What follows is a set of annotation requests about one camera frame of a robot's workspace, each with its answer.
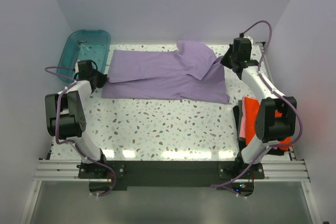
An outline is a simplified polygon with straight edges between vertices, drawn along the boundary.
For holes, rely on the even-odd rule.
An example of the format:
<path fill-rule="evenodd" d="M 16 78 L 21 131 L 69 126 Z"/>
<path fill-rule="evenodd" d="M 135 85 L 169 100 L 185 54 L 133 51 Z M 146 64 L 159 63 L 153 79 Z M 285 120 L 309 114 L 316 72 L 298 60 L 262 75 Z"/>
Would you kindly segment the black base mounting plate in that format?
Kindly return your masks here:
<path fill-rule="evenodd" d="M 129 187 L 229 187 L 232 179 L 264 179 L 262 164 L 235 161 L 106 161 L 77 165 L 92 193 Z"/>

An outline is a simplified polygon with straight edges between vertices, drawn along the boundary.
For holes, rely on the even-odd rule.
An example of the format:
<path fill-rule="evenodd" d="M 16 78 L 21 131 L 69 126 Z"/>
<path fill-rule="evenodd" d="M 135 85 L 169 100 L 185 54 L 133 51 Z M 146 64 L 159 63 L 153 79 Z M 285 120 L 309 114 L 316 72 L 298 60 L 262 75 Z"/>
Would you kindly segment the aluminium frame rail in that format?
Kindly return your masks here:
<path fill-rule="evenodd" d="M 79 161 L 41 160 L 37 164 L 34 180 L 72 181 L 79 180 Z M 263 172 L 267 182 L 309 182 L 304 161 L 263 161 Z"/>

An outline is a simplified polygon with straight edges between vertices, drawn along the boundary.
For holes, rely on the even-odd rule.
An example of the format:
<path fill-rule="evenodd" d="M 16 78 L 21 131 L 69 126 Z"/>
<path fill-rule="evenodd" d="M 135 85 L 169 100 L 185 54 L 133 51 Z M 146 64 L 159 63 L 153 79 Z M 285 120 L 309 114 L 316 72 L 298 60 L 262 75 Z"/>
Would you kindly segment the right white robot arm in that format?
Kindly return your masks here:
<path fill-rule="evenodd" d="M 242 161 L 234 165 L 234 173 L 239 178 L 250 175 L 253 171 L 251 164 L 260 163 L 271 148 L 291 145 L 286 139 L 293 136 L 296 127 L 296 99 L 284 96 L 271 83 L 262 73 L 260 62 L 251 59 L 251 50 L 251 40 L 241 35 L 233 40 L 221 59 L 223 66 L 248 85 L 259 104 L 254 136 L 240 151 Z"/>

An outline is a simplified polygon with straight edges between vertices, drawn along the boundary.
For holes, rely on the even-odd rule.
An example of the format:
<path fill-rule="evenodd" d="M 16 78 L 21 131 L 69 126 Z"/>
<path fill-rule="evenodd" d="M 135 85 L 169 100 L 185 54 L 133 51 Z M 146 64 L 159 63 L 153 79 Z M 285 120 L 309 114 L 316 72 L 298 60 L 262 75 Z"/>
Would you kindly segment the pink folded t shirt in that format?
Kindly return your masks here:
<path fill-rule="evenodd" d="M 246 138 L 246 108 L 244 99 L 240 101 L 239 119 L 239 137 Z"/>

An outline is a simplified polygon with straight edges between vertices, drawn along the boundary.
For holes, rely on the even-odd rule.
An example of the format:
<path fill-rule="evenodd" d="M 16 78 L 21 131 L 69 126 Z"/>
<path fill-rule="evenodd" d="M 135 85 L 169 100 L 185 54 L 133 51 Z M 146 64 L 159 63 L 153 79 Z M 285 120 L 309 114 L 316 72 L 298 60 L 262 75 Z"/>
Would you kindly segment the purple t shirt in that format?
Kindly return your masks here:
<path fill-rule="evenodd" d="M 167 52 L 114 50 L 102 97 L 228 104 L 221 58 L 201 42 L 176 46 Z"/>

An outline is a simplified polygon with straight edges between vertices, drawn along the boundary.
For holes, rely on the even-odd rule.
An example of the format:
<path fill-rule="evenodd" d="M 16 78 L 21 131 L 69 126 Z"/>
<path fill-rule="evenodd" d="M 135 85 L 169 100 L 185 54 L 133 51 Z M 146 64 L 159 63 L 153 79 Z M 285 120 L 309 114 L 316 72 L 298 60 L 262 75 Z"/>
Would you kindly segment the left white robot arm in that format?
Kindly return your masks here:
<path fill-rule="evenodd" d="M 49 74 L 71 81 L 62 91 L 45 96 L 46 126 L 58 145 L 70 145 L 83 164 L 91 164 L 90 171 L 97 178 L 108 174 L 102 150 L 87 134 L 84 102 L 108 81 L 93 60 L 79 60 L 73 68 L 47 67 Z"/>

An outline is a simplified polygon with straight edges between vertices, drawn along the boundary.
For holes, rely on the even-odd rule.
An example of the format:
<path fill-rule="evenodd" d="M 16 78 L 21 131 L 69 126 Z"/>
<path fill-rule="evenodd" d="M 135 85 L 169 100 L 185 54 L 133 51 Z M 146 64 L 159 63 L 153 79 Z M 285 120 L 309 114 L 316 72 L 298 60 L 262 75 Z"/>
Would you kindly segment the teal plastic basket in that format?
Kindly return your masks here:
<path fill-rule="evenodd" d="M 96 63 L 98 71 L 104 72 L 110 42 L 111 36 L 105 30 L 78 30 L 72 33 L 59 60 L 59 79 L 70 83 L 69 78 L 75 75 L 73 69 L 79 60 L 92 60 Z"/>

